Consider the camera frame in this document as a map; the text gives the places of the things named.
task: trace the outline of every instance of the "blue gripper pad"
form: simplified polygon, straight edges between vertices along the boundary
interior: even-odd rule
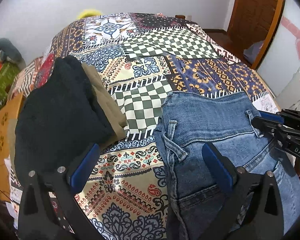
[[[267,119],[267,120],[273,121],[273,122],[278,122],[281,124],[284,123],[284,118],[278,114],[271,114],[271,113],[267,113],[267,112],[263,112],[263,111],[259,111],[259,113],[261,114],[261,117],[264,119]]]
[[[77,194],[82,192],[84,185],[87,183],[89,176],[98,162],[100,157],[100,150],[98,144],[94,144],[92,148],[85,155],[85,158],[77,166],[72,176],[68,179],[71,187],[71,193]]]
[[[202,158],[220,190],[229,195],[237,182],[237,173],[232,162],[222,156],[212,143],[203,145]]]

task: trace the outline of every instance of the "white wall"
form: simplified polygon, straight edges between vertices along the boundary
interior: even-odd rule
[[[286,0],[283,16],[300,29],[300,8],[294,0]],[[299,67],[296,37],[280,24],[257,72],[277,96]]]
[[[192,15],[202,28],[223,29],[228,5],[229,0],[3,0],[0,38],[9,38],[28,64],[83,9]]]
[[[230,19],[231,19],[231,16],[232,16],[232,11],[233,11],[233,6],[234,6],[234,1],[235,0],[229,0],[228,11],[227,11],[227,14],[226,14],[225,23],[223,25],[223,29],[225,31],[227,31],[228,27],[229,27],[229,23],[230,23]]]

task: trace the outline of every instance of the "bed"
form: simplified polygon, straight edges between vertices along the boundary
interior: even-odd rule
[[[258,74],[199,25],[142,13],[74,21],[52,39],[43,59],[19,75],[9,99],[21,91],[28,95],[38,82],[46,82],[53,70],[53,65],[41,70],[47,58],[67,55],[96,67],[128,120],[127,137],[101,153],[84,190],[75,196],[108,240],[166,238],[166,181],[153,130],[170,91],[217,98],[243,90],[258,110],[278,111]],[[10,198],[18,213],[22,187],[13,171],[10,177]],[[53,193],[50,197],[61,226],[71,231]]]

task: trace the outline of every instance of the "blue jeans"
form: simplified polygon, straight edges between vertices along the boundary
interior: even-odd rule
[[[300,180],[277,141],[252,127],[251,120],[260,114],[244,92],[217,99],[171,92],[162,111],[154,136],[166,172],[168,239],[196,240],[225,201],[202,159],[205,142],[213,142],[235,167],[251,173],[274,172],[287,232],[300,214]],[[248,206],[247,198],[234,228]]]

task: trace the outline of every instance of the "metal screw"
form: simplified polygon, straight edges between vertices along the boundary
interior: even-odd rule
[[[64,166],[60,166],[60,167],[57,169],[57,171],[58,171],[59,173],[63,173],[63,172],[65,172],[65,170],[66,170],[66,168],[65,168]]]
[[[242,173],[246,172],[246,169],[244,167],[239,166],[239,167],[237,167],[237,172],[242,174]]]
[[[274,174],[273,174],[272,171],[267,171],[267,175],[268,175],[269,177],[273,177],[273,176],[274,176]]]
[[[30,177],[33,177],[34,175],[35,175],[35,171],[30,171],[30,172],[29,172],[29,176],[30,176]]]

